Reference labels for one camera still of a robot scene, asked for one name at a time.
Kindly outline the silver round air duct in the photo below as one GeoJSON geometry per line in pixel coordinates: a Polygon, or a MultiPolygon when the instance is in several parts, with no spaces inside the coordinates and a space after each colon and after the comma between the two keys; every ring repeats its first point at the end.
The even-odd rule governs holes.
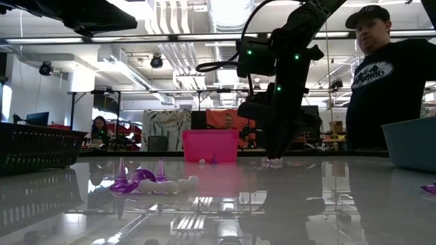
{"type": "MultiPolygon", "coordinates": [[[[213,33],[242,33],[245,23],[254,9],[254,0],[207,0],[208,17],[213,33]]],[[[214,47],[216,61],[227,61],[236,53],[236,48],[214,47]]],[[[234,67],[220,68],[216,71],[219,88],[236,89],[240,78],[234,67]]],[[[219,93],[219,105],[234,107],[237,105],[237,93],[219,93]]]]}

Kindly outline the floral patterned panel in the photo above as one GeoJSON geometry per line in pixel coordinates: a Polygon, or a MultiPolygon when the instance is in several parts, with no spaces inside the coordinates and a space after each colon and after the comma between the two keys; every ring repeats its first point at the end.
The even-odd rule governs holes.
{"type": "Polygon", "coordinates": [[[191,129],[191,110],[147,110],[142,118],[141,151],[148,152],[150,136],[168,139],[168,151],[183,150],[183,131],[191,129]]]}

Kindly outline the black divider panel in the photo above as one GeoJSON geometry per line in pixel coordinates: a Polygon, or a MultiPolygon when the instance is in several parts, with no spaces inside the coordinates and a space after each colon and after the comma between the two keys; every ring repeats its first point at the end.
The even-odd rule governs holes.
{"type": "Polygon", "coordinates": [[[206,111],[191,112],[191,129],[207,129],[206,111]]]}

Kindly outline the white rectangular air duct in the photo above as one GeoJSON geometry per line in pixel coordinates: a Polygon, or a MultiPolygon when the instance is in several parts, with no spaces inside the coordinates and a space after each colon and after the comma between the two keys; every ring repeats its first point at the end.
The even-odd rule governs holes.
{"type": "Polygon", "coordinates": [[[145,78],[140,72],[129,65],[129,58],[123,49],[116,49],[109,45],[101,46],[97,51],[97,61],[99,70],[103,74],[109,75],[117,83],[129,80],[137,91],[148,91],[154,98],[158,99],[162,105],[176,105],[174,97],[157,93],[151,81],[145,78]]]}

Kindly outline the small black monitor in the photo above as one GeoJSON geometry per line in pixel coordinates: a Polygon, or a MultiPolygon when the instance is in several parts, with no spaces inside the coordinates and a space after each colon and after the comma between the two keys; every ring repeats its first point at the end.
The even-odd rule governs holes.
{"type": "Polygon", "coordinates": [[[27,125],[47,127],[48,118],[49,118],[49,112],[38,112],[33,114],[27,114],[25,122],[27,125]]]}

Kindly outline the orange cloth panel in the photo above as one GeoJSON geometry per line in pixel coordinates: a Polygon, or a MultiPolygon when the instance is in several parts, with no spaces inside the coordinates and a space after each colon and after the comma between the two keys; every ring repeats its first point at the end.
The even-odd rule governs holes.
{"type": "Polygon", "coordinates": [[[231,114],[233,117],[234,126],[240,131],[243,126],[248,123],[246,118],[239,117],[236,110],[207,110],[206,120],[209,129],[223,129],[224,116],[231,114]]]}

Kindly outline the overhead beam with light strips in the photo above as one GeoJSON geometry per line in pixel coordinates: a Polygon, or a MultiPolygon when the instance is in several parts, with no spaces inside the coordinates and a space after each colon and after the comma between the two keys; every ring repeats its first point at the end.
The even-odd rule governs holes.
{"type": "MultiPolygon", "coordinates": [[[[436,37],[434,30],[394,30],[393,38],[436,37]]],[[[64,45],[64,44],[112,44],[112,43],[163,43],[163,42],[235,42],[241,33],[201,33],[201,34],[167,34],[167,35],[120,35],[100,37],[20,37],[0,38],[0,45],[64,45]]],[[[248,33],[247,37],[269,38],[270,33],[248,33]]],[[[314,36],[319,39],[355,39],[352,31],[320,31],[314,36]]]]}

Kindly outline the pink plastic bin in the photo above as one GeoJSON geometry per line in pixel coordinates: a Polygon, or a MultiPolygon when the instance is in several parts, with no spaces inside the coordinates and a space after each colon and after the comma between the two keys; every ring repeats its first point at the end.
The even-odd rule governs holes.
{"type": "Polygon", "coordinates": [[[238,131],[224,129],[196,129],[183,131],[185,160],[198,162],[201,159],[220,162],[235,162],[238,150],[238,131]]]}

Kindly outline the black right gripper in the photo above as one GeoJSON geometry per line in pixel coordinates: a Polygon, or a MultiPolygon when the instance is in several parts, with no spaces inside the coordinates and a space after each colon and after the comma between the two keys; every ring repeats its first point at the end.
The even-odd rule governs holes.
{"type": "Polygon", "coordinates": [[[300,127],[300,106],[303,95],[309,92],[305,87],[311,61],[318,61],[324,53],[314,45],[299,50],[264,52],[268,58],[256,58],[249,54],[245,67],[248,74],[275,75],[275,82],[265,92],[250,95],[238,107],[238,115],[265,125],[265,149],[268,159],[283,156],[295,140],[300,127]]]}

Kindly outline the black mesh basket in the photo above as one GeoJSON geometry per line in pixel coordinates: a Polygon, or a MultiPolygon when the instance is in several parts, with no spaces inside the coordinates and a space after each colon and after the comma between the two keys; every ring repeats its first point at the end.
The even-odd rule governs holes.
{"type": "Polygon", "coordinates": [[[87,134],[0,122],[0,176],[73,165],[87,134]]]}

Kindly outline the black speaker box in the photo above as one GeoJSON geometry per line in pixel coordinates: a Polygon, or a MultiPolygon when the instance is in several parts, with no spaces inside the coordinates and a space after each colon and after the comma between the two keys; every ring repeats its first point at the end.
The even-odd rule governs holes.
{"type": "Polygon", "coordinates": [[[162,135],[148,136],[149,152],[167,152],[168,151],[168,138],[162,135]]]}

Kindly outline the blue plastic bin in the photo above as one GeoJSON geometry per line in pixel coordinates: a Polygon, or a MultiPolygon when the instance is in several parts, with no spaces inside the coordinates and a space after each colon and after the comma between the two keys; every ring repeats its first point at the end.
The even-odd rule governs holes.
{"type": "Polygon", "coordinates": [[[436,173],[436,116],[382,126],[394,165],[436,173]]]}

